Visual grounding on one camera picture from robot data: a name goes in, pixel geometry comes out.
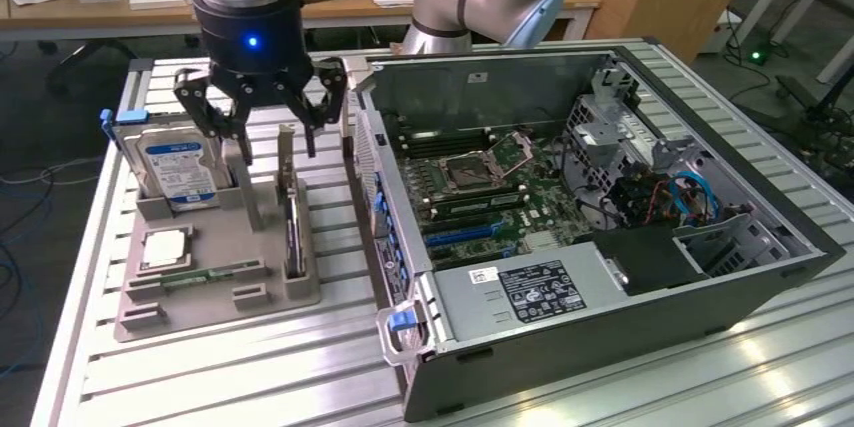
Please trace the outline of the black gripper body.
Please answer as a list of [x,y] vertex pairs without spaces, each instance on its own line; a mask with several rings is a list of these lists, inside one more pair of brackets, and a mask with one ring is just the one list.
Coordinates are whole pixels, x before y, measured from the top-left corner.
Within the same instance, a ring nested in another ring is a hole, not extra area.
[[212,85],[243,107],[299,96],[313,76],[301,25],[301,0],[225,7],[192,0],[211,60]]

